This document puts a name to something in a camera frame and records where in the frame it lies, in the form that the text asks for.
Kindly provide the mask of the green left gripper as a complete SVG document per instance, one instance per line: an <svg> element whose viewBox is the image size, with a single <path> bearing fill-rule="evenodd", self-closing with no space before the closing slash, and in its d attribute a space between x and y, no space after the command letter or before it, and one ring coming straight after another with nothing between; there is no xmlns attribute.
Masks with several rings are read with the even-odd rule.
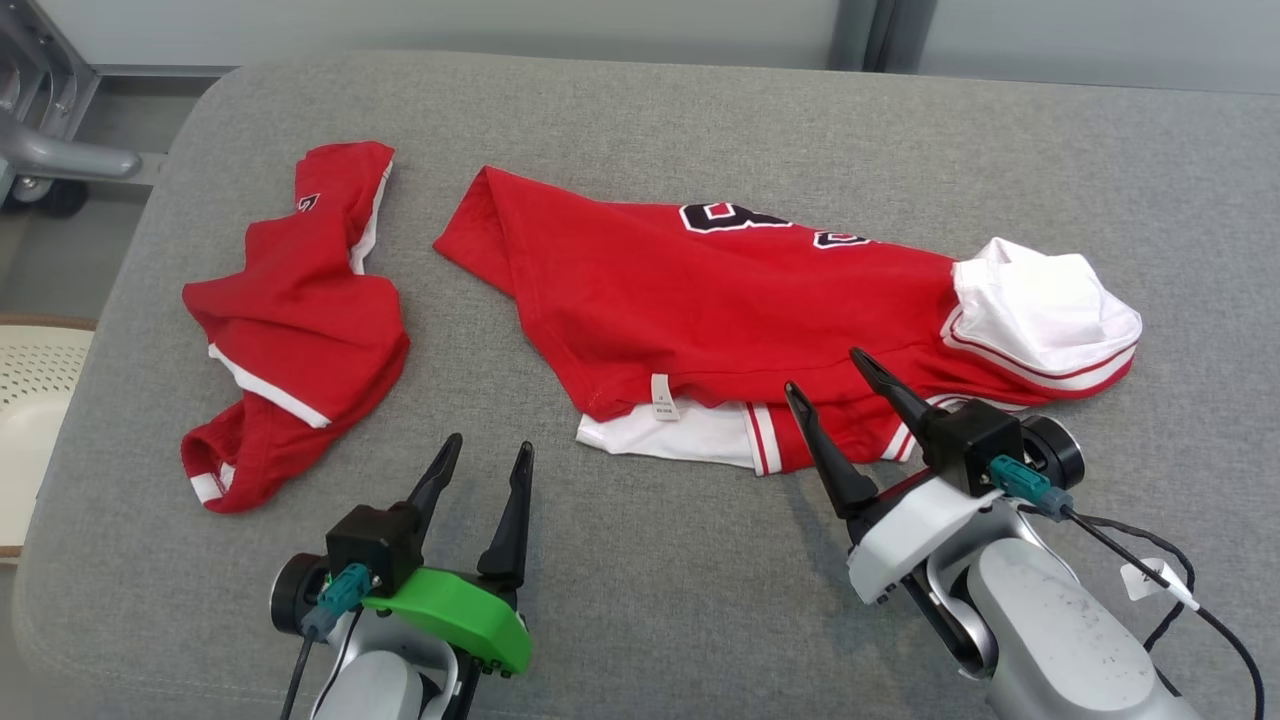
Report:
<svg viewBox="0 0 1280 720"><path fill-rule="evenodd" d="M417 514L416 546L422 546L443 489L451 483L465 438L448 436L407 498ZM529 547L535 450L522 442L509 474L509 495L489 547L477 561L483 587L457 573L420 568L390 597L369 594L362 606L388 610L419 632L444 641L498 673L527 671L532 638L518 611L493 593L524 585Z"/></svg>

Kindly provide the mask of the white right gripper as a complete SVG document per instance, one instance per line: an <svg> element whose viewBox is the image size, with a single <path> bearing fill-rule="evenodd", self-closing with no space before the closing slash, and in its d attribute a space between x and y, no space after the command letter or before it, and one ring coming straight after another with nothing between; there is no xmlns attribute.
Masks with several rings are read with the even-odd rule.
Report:
<svg viewBox="0 0 1280 720"><path fill-rule="evenodd" d="M925 465L938 468L943 455L931 432L945 411L864 348L851 348L850 357L868 393L849 410L849 459L855 464L902 462L915 445ZM783 391L835 514L842 520L858 518L876 502L878 486L844 456L800 387L787 382ZM867 605L878 603L891 585L1004 496L1001 489L972 496L937 475L904 486L906 489L893 496L888 511L870 523L847 556L847 578Z"/></svg>

